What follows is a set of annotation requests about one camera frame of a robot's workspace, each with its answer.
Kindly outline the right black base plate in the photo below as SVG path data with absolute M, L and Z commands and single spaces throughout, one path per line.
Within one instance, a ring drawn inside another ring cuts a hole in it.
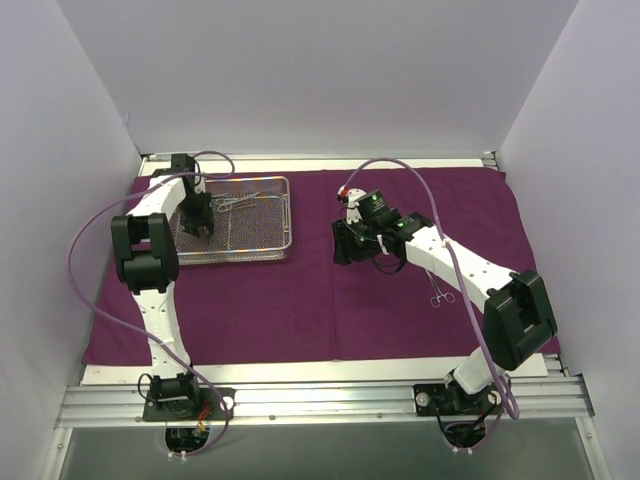
M 458 385 L 444 383 L 414 384 L 414 409 L 419 417 L 481 416 L 496 413 L 501 406 L 493 384 L 476 394 L 467 394 Z

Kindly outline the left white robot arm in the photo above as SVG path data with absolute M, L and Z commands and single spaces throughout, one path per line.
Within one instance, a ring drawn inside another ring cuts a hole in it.
M 150 186 L 127 214 L 111 220 L 118 278 L 127 286 L 143 318 L 152 354 L 147 401 L 179 419 L 194 417 L 202 405 L 201 387 L 190 371 L 175 307 L 178 252 L 170 220 L 179 215 L 181 230 L 206 239 L 214 229 L 211 194 L 197 175 L 196 159 L 171 156 L 168 169 L 154 172 Z

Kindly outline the wire mesh instrument tray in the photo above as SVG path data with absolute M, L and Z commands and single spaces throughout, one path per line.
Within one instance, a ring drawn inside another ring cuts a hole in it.
M 185 233 L 180 214 L 170 220 L 179 263 L 205 265 L 254 261 L 276 261 L 288 256 L 292 244 L 290 183 L 284 176 L 208 180 L 212 195 L 214 230 L 200 239 Z M 243 208 L 218 212 L 213 199 L 220 195 L 259 196 Z

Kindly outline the steel scissors top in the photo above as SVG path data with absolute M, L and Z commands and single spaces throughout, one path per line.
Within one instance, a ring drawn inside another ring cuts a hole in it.
M 228 212 L 234 208 L 243 208 L 259 196 L 259 193 L 249 193 L 239 196 L 220 195 L 213 199 L 213 207 L 218 212 Z

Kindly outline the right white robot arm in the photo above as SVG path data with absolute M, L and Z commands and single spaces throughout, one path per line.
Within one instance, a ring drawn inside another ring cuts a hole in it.
M 401 215 L 382 192 L 343 187 L 338 200 L 346 210 L 332 225 L 338 265 L 396 257 L 401 266 L 419 267 L 460 292 L 476 322 L 478 347 L 449 375 L 444 400 L 455 412 L 469 411 L 496 378 L 518 369 L 549 343 L 558 327 L 541 276 L 497 265 L 446 235 L 434 221 L 412 212 Z

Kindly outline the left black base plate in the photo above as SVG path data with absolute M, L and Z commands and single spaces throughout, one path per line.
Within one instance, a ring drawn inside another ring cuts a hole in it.
M 177 397 L 157 400 L 150 391 L 146 393 L 142 420 L 146 422 L 178 422 L 212 420 L 222 421 L 233 418 L 232 405 L 236 391 L 231 388 L 219 390 L 224 402 L 208 387 L 201 387 L 194 399 Z

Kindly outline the steel forceps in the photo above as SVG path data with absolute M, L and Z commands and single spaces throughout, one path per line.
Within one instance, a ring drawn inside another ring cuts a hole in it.
M 430 299 L 431 306 L 438 309 L 443 303 L 453 304 L 455 302 L 455 296 L 451 292 L 443 292 L 429 270 L 426 270 L 425 273 L 434 292 Z

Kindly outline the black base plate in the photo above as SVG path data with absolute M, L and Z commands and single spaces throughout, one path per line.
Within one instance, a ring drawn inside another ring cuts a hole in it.
M 212 420 L 222 421 L 233 418 L 232 405 L 236 391 L 231 388 L 219 390 L 224 402 L 208 387 L 201 387 L 194 399 L 177 397 L 157 400 L 150 391 L 146 393 L 142 420 L 146 422 L 178 422 Z
M 496 413 L 501 406 L 493 384 L 476 394 L 467 394 L 458 385 L 444 383 L 414 384 L 414 409 L 419 417 L 481 416 Z

